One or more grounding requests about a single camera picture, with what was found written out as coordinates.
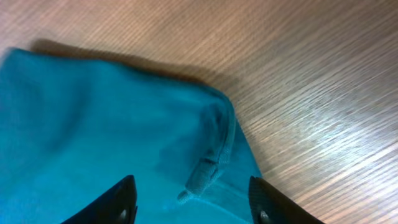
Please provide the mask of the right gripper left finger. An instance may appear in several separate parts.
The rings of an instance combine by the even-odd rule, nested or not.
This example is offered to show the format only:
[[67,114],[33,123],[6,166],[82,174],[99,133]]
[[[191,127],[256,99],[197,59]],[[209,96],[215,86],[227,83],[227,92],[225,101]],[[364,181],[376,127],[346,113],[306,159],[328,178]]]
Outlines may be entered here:
[[127,175],[62,224],[134,224],[136,202],[135,178]]

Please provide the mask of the blue polo shirt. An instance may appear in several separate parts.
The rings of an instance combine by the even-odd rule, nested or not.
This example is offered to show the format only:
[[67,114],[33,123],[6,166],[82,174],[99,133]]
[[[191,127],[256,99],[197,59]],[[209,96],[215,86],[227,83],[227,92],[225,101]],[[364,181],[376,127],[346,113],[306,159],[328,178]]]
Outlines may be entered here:
[[19,49],[2,61],[2,223],[61,223],[127,175],[137,223],[251,223],[259,174],[214,88]]

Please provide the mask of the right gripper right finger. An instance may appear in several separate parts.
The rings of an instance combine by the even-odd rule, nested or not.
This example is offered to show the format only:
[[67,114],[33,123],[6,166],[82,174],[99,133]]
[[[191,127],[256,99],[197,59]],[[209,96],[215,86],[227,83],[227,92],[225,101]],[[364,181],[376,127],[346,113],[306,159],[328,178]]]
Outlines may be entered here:
[[248,199],[255,224],[323,224],[260,177],[251,176]]

